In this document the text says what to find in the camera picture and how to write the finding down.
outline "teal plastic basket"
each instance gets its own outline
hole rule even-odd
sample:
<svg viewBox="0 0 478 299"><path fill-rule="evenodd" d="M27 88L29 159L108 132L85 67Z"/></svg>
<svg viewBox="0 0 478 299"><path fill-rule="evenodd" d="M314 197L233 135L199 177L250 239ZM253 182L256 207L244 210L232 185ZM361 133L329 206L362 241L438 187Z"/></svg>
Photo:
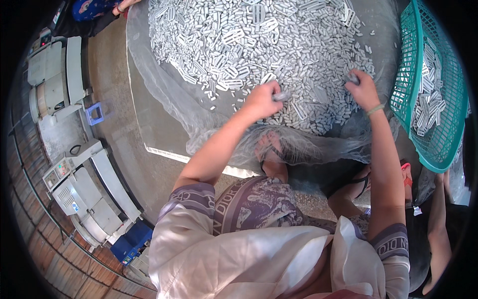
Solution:
<svg viewBox="0 0 478 299"><path fill-rule="evenodd" d="M412 0L401 14L400 22L402 56L390 109L415 145L420 163L431 171L443 173L453 162L463 137L468 110L466 83L445 33L421 1ZM440 115L441 124L421 137L411 129L411 120L422 75L424 38L430 38L437 47L442 65L443 87L440 91L446 107Z"/></svg>

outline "person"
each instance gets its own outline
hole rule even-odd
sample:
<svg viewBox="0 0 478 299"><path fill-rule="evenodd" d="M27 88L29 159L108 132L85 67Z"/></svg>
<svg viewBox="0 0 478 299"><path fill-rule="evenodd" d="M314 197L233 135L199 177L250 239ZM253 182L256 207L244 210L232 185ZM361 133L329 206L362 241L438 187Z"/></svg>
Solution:
<svg viewBox="0 0 478 299"><path fill-rule="evenodd" d="M52 36L93 37L141 0L63 1L49 25Z"/></svg>
<svg viewBox="0 0 478 299"><path fill-rule="evenodd" d="M400 161L372 78L351 72L360 85L346 88L370 118L371 165L328 199L338 222L297 208L283 140L272 129L255 150L265 176L240 179L215 199L214 185L244 132L282 108L272 100L277 81L256 86L186 164L159 213L149 251L158 298L407 298ZM370 216L350 200L367 188Z"/></svg>
<svg viewBox="0 0 478 299"><path fill-rule="evenodd" d="M405 192L412 197L412 192ZM451 259L466 219L468 206L453 204L450 170L435 176L435 190L419 207L405 210L410 251L410 296L422 298L428 294Z"/></svg>

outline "white cloth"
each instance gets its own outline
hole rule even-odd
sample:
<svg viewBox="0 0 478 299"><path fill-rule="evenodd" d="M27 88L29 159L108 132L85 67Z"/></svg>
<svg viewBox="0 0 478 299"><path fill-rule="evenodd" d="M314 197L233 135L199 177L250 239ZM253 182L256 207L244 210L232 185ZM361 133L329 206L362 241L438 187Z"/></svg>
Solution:
<svg viewBox="0 0 478 299"><path fill-rule="evenodd" d="M206 197L210 210L214 198ZM314 226L295 226L214 237L209 212L187 208L190 204L170 201L154 228L149 274L157 298L276 298L312 270L332 239L333 291L346 288L381 299L386 292L390 299L408 296L408 257L391 256L382 262L345 217L340 217L335 235Z"/></svg>

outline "control panel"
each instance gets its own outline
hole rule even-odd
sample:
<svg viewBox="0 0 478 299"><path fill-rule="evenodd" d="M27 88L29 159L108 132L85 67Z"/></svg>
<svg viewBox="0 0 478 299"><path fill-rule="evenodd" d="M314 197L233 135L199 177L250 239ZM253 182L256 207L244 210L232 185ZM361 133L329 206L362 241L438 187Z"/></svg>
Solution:
<svg viewBox="0 0 478 299"><path fill-rule="evenodd" d="M66 158L62 158L52 168L50 168L46 175L43 176L43 182L52 191L58 184L71 173L71 167L67 163Z"/></svg>

